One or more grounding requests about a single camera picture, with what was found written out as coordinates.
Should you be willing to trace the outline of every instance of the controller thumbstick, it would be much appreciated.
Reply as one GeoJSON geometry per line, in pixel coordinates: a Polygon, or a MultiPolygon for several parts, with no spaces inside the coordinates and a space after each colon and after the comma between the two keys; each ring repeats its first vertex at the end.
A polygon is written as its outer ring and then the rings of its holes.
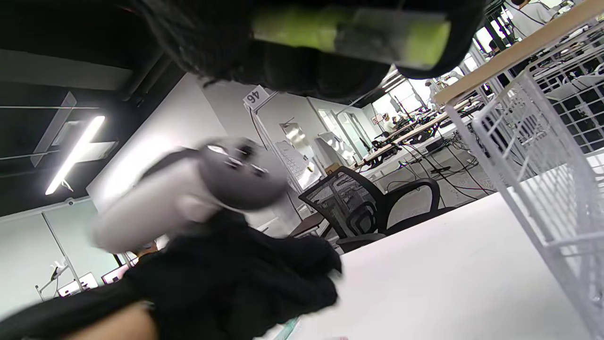
{"type": "Polygon", "coordinates": [[[237,150],[241,152],[241,160],[248,160],[254,155],[254,147],[249,144],[242,145],[237,150]]]}

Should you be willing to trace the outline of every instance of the white vr controller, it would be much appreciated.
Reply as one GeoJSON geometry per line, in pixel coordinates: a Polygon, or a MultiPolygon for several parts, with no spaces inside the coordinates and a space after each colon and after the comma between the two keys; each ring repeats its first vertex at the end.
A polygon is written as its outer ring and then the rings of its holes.
{"type": "Polygon", "coordinates": [[[264,147],[249,139],[215,139],[191,157],[142,179],[92,225],[96,246],[123,253],[217,211],[254,211],[285,195],[287,171],[264,147]]]}

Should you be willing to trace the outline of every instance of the computer monitor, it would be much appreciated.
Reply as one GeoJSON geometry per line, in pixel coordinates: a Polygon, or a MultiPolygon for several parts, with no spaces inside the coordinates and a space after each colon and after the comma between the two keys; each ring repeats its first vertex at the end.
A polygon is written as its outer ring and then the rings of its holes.
{"type": "MultiPolygon", "coordinates": [[[[86,275],[80,278],[80,283],[82,284],[82,288],[84,290],[92,289],[98,287],[97,280],[95,280],[94,275],[92,273],[87,273],[86,275]]],[[[77,282],[74,280],[69,284],[59,288],[58,293],[60,296],[70,296],[80,292],[80,286],[78,286],[77,282]]]]}
{"type": "MultiPolygon", "coordinates": [[[[131,265],[135,265],[138,262],[138,258],[135,258],[134,260],[130,261],[131,265]]],[[[128,270],[128,265],[125,264],[121,267],[119,267],[118,269],[114,269],[112,271],[110,271],[109,273],[103,275],[101,277],[101,279],[103,280],[103,282],[105,284],[110,284],[110,283],[114,283],[116,281],[121,280],[122,277],[124,277],[124,273],[128,270]]]]}

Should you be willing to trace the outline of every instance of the chair armrest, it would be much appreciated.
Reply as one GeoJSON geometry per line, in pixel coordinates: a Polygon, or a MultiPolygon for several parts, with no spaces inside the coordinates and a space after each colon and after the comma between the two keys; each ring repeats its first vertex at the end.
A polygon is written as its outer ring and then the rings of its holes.
{"type": "Polygon", "coordinates": [[[386,201],[389,204],[389,208],[392,209],[394,204],[398,202],[401,197],[422,186],[427,186],[430,188],[430,191],[432,192],[430,212],[435,212],[439,209],[440,187],[439,184],[431,178],[421,178],[418,180],[414,180],[411,183],[407,183],[385,194],[386,201]]]}
{"type": "Polygon", "coordinates": [[[339,245],[345,253],[347,253],[370,243],[374,243],[375,241],[381,240],[385,237],[386,235],[384,234],[364,234],[340,239],[336,241],[336,244],[339,245]]]}

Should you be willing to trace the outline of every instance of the printed number 46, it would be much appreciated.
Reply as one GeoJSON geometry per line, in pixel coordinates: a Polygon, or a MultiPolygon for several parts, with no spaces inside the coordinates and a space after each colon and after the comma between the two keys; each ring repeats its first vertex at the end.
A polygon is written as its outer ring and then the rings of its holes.
{"type": "Polygon", "coordinates": [[[253,91],[248,95],[248,100],[250,103],[256,103],[256,99],[260,99],[260,94],[258,93],[258,91],[253,91]]]}

